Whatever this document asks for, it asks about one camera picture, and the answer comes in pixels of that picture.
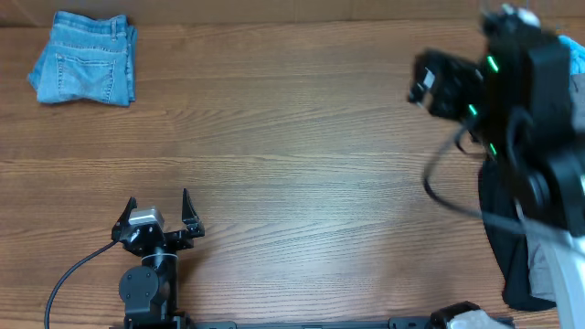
gray cloth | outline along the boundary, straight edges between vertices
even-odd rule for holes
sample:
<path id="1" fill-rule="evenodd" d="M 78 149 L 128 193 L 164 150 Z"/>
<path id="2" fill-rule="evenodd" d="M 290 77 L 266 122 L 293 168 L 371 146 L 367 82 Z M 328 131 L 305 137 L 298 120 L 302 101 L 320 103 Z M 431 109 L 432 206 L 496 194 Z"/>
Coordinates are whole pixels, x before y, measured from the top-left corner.
<path id="1" fill-rule="evenodd" d="M 575 106 L 573 127 L 577 132 L 585 133 L 585 74 L 576 74 L 570 78 L 570 92 Z M 523 220 L 522 212 L 517 211 L 517 213 L 520 220 Z M 528 246 L 530 293 L 533 297 L 555 302 L 547 258 L 540 246 L 540 240 L 526 234 L 526 244 Z"/>

folded jeans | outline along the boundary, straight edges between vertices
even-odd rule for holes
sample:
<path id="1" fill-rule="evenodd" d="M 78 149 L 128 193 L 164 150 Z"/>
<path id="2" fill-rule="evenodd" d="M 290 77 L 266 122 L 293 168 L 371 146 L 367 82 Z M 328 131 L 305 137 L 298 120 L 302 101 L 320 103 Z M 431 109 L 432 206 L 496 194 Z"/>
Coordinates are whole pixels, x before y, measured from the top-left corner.
<path id="1" fill-rule="evenodd" d="M 57 103 L 85 98 L 128 106 L 135 101 L 137 37 L 124 15 L 93 20 L 57 12 L 49 42 L 28 75 L 37 100 Z"/>
<path id="2" fill-rule="evenodd" d="M 570 74 L 585 73 L 585 47 L 567 36 L 559 36 L 558 39 L 570 49 Z"/>

green led light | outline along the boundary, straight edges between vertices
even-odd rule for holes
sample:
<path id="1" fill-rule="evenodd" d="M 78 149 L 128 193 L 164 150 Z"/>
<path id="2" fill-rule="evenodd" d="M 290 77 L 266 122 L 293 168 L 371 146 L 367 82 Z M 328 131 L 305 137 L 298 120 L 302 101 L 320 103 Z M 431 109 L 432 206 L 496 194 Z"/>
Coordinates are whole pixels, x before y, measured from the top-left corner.
<path id="1" fill-rule="evenodd" d="M 477 110 L 472 104 L 469 104 L 469 112 L 471 112 L 473 116 L 477 115 Z"/>
<path id="2" fill-rule="evenodd" d="M 500 68 L 497 67 L 497 64 L 495 64 L 495 59 L 493 56 L 488 56 L 487 62 L 490 64 L 495 73 L 497 73 L 500 70 Z"/>
<path id="3" fill-rule="evenodd" d="M 497 155 L 497 151 L 495 150 L 495 146 L 492 143 L 490 143 L 490 149 L 492 150 L 492 154 L 494 156 L 496 156 Z"/>

black mount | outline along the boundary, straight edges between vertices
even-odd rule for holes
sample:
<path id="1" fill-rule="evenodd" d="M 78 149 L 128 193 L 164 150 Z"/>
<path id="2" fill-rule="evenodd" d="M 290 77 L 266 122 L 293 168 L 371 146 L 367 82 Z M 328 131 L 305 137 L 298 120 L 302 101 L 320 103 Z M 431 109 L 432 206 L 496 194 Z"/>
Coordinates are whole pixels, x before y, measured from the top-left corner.
<path id="1" fill-rule="evenodd" d="M 392 317 L 387 321 L 340 321 L 276 324 L 236 324 L 232 321 L 191 323 L 189 329 L 442 329 L 457 313 L 478 309 L 470 302 L 446 307 L 429 316 Z M 500 324 L 514 327 L 511 318 L 496 318 Z"/>
<path id="2" fill-rule="evenodd" d="M 187 329 L 188 314 L 178 309 L 178 257 L 193 248 L 193 239 L 205 236 L 205 228 L 186 189 L 181 219 L 186 228 L 164 233 L 164 219 L 155 207 L 137 209 L 131 197 L 112 228 L 112 240 L 120 241 L 142 266 L 129 269 L 120 279 L 120 298 L 125 304 L 124 329 Z"/>

wall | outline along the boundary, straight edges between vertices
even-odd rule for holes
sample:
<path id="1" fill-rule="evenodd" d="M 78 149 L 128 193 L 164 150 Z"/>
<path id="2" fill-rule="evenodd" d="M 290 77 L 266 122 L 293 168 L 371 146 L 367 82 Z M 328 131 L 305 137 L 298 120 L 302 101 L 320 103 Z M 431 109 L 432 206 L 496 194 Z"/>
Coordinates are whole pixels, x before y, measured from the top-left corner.
<path id="1" fill-rule="evenodd" d="M 57 10 L 106 18 L 128 15 L 135 24 L 315 22 L 332 20 L 469 18 L 481 3 L 500 0 L 0 0 L 0 24 L 51 24 Z M 525 1 L 507 1 L 524 5 Z M 581 0 L 531 0 L 541 16 L 585 16 Z"/>

